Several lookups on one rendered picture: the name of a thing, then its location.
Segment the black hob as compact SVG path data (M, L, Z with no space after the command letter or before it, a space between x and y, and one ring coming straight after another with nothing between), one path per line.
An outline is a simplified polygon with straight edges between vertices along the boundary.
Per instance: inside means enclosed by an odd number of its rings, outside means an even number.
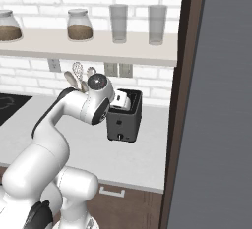
M30 96L0 93L0 126L13 116L29 100Z

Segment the grey wall outlet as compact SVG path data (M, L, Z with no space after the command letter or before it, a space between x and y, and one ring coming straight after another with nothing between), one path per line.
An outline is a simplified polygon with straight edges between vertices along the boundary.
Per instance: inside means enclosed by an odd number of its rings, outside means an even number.
M48 59L47 60L49 71L54 73L61 72L60 60L59 59Z
M117 77L117 64L116 63L105 63L104 72L108 77Z
M133 65L132 64L120 64L119 65L119 76L121 78L132 78L133 77Z

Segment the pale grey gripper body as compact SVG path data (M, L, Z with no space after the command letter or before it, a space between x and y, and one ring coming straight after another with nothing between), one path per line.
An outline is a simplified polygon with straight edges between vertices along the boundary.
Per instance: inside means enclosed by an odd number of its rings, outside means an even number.
M125 99L124 110L129 111L131 109L131 99L127 96Z

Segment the metal whisk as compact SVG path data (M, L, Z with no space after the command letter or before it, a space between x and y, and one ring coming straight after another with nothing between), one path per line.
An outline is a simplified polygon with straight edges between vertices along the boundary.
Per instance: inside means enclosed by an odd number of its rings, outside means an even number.
M81 82L83 80L83 66L80 62L75 62L72 66L73 73Z

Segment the pale wall shelf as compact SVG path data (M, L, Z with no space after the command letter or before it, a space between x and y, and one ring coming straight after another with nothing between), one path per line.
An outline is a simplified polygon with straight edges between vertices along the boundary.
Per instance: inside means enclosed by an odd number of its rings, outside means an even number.
M0 41L0 55L175 67L177 35L166 34L162 45L149 45L149 35L142 32L128 32L125 43L113 43L110 31L73 41L64 29L23 29L22 39Z

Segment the black toaster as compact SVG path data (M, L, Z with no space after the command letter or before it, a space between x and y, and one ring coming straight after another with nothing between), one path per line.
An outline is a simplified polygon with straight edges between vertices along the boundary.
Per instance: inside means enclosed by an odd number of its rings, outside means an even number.
M131 109L129 111L110 108L106 115L107 138L110 141L122 141L134 143L137 139L142 120L142 92L134 89L123 89L131 99ZM118 139L118 134L123 135L123 139Z

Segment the wooden spoon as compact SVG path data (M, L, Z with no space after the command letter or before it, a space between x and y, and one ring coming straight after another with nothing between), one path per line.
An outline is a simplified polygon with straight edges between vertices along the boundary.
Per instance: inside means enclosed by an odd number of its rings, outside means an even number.
M74 87L74 88L77 88L78 87L78 83L76 81L76 79L74 78L73 74L69 71L66 71L64 73L64 77L66 78L66 80L68 81L68 83Z

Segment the brown drawer front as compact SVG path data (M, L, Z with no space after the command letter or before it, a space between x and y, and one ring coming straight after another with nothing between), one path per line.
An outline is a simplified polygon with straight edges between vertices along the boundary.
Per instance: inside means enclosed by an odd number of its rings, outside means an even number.
M99 188L120 192L124 198L101 195ZM95 197L87 202L100 229L158 229L162 194L100 184Z

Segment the glass jar with brown contents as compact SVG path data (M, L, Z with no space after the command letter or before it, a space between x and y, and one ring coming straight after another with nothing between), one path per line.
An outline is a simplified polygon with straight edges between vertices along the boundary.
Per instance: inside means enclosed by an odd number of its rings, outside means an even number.
M93 27L87 9L71 9L68 16L67 31L70 39L82 41L93 37Z
M22 37L21 28L12 10L0 10L0 41L12 41Z

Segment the grey fridge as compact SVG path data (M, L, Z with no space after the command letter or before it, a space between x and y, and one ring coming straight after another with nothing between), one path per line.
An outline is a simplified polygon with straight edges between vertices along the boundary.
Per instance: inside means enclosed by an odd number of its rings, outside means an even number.
M205 0L168 229L252 229L252 0Z

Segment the brown tall cabinet panel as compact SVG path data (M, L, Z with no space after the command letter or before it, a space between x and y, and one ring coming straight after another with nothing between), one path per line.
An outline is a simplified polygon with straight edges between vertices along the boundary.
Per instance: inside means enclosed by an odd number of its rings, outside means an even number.
M204 0L182 0L169 107L164 192L158 229L167 229Z

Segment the clear drinking glass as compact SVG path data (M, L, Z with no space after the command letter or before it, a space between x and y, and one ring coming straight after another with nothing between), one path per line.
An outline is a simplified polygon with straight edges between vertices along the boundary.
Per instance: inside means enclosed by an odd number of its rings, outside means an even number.
M128 6L125 4L113 4L109 6L112 41L125 43L127 39Z
M165 5L150 5L149 11L149 44L162 45L167 7Z

